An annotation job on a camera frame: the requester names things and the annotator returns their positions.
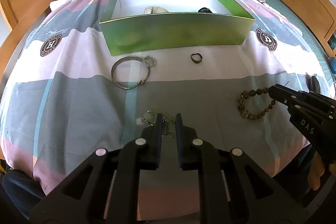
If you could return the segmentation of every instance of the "wooden bead bracelet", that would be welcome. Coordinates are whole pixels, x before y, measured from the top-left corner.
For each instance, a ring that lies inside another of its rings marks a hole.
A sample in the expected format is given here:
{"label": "wooden bead bracelet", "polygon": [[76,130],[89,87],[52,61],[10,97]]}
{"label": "wooden bead bracelet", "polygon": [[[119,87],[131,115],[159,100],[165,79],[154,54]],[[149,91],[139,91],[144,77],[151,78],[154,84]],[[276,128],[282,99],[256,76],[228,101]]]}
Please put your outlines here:
{"label": "wooden bead bracelet", "polygon": [[246,99],[249,97],[254,97],[256,95],[262,95],[262,94],[267,94],[268,93],[268,88],[262,88],[262,89],[257,89],[257,90],[250,90],[246,91],[244,90],[239,99],[238,99],[238,110],[241,113],[241,116],[250,120],[257,120],[260,119],[262,116],[265,116],[267,112],[269,112],[270,109],[273,108],[273,106],[276,104],[276,100],[272,100],[271,103],[265,107],[263,111],[261,111],[258,114],[251,114],[248,110],[245,109],[244,102]]}

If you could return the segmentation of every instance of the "bed sheet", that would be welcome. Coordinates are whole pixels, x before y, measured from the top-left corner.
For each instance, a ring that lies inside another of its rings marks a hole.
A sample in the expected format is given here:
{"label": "bed sheet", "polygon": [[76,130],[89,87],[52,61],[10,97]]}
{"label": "bed sheet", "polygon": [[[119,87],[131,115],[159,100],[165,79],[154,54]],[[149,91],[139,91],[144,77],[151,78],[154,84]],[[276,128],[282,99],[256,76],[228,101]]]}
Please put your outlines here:
{"label": "bed sheet", "polygon": [[[322,70],[325,74],[325,78],[329,85],[335,82],[335,75],[331,72],[329,64],[328,64],[328,56],[320,45],[319,41],[316,37],[311,33],[311,31],[307,28],[305,23],[295,15],[285,4],[283,4],[280,0],[265,0],[268,5],[272,8],[280,12],[283,16],[285,16],[291,23],[293,23],[296,27],[298,27],[303,35],[303,39],[309,45],[311,50],[315,53],[319,63],[322,67]],[[329,44],[332,48],[336,47],[336,39],[335,36],[329,41]]]}
{"label": "bed sheet", "polygon": [[[243,119],[236,108],[244,90],[289,81],[289,88],[308,91],[309,75],[316,75],[324,95],[335,95],[300,30],[264,0],[236,0],[256,19],[241,46],[133,53],[157,60],[146,84],[134,90],[111,81],[112,65],[126,55],[111,56],[101,32],[108,1],[70,0],[49,14],[29,35],[1,100],[4,156],[39,180],[46,194],[96,149],[116,150],[139,136],[144,125],[137,121],[151,108],[181,113],[200,138],[218,149],[243,149],[270,176],[308,144],[290,124],[286,106],[277,104],[257,121]],[[259,42],[258,29],[275,38],[276,48]],[[47,45],[50,53],[43,52]],[[190,60],[195,52],[202,54],[201,64]],[[119,80],[137,82],[144,73],[137,63],[120,65]],[[265,95],[246,105],[257,113],[269,103]],[[140,214],[157,219],[193,213],[197,196],[197,173],[179,169],[175,134],[164,137],[160,168],[140,175]]]}

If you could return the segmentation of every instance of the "open cardboard box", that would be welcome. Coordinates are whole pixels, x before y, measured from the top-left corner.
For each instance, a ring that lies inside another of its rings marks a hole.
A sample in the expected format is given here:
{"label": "open cardboard box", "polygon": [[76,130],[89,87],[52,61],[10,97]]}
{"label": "open cardboard box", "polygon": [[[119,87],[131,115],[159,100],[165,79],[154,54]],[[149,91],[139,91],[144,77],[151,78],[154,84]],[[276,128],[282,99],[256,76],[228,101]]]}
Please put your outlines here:
{"label": "open cardboard box", "polygon": [[[169,11],[144,15],[145,8]],[[207,7],[211,13],[198,13]],[[100,20],[112,55],[162,48],[241,45],[255,19],[235,0],[110,0]]]}

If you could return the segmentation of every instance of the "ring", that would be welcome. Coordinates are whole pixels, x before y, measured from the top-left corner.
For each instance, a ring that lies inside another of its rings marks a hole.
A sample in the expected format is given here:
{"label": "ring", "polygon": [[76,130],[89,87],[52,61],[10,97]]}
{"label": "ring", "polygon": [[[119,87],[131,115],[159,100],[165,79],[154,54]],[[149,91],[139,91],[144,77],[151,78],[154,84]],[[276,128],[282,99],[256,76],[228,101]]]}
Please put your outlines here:
{"label": "ring", "polygon": [[[198,55],[198,56],[200,57],[200,60],[195,60],[195,59],[193,59],[193,56],[195,56],[195,55]],[[191,58],[191,60],[192,60],[195,64],[199,64],[199,63],[202,62],[203,56],[202,56],[201,54],[199,54],[199,53],[196,53],[196,54],[192,54],[190,58]]]}
{"label": "ring", "polygon": [[[146,76],[146,78],[144,80],[140,80],[135,86],[132,86],[132,87],[124,87],[124,86],[121,86],[119,84],[117,84],[117,82],[114,80],[114,72],[116,70],[116,68],[121,64],[121,63],[124,63],[126,61],[139,61],[143,64],[146,65],[146,67],[148,68],[148,74]],[[156,61],[154,58],[150,57],[150,56],[146,56],[145,58],[141,58],[141,57],[138,57],[138,56],[126,56],[126,57],[123,57],[121,59],[119,59],[117,62],[115,62],[112,66],[112,69],[111,69],[111,78],[112,78],[112,82],[116,84],[116,86],[118,86],[119,88],[123,89],[123,90],[132,90],[132,89],[135,89],[137,86],[139,85],[144,85],[146,83],[146,81],[148,80],[150,74],[151,74],[151,67],[154,67],[156,65]]]}

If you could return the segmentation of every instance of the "silver bracelet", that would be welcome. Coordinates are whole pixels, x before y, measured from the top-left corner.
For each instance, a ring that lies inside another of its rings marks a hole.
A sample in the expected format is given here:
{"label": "silver bracelet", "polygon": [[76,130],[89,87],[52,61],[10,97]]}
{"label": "silver bracelet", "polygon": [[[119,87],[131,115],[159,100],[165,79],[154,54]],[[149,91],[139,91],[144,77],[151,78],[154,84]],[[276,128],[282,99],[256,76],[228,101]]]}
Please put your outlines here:
{"label": "silver bracelet", "polygon": [[[148,74],[147,74],[146,78],[144,80],[140,80],[135,86],[132,86],[130,88],[126,88],[124,86],[118,85],[117,82],[114,80],[114,76],[113,76],[116,68],[121,63],[124,63],[126,61],[139,61],[139,62],[145,64],[146,67],[148,68]],[[138,56],[126,56],[126,57],[123,57],[123,58],[119,59],[117,62],[115,62],[113,64],[113,66],[112,66],[112,69],[111,69],[112,82],[115,83],[118,87],[120,87],[123,90],[132,90],[132,89],[135,89],[137,86],[144,85],[146,83],[146,81],[149,78],[149,75],[151,74],[151,67],[154,67],[155,65],[156,65],[156,61],[151,56],[146,56],[145,58],[141,58],[141,57],[138,57]]]}

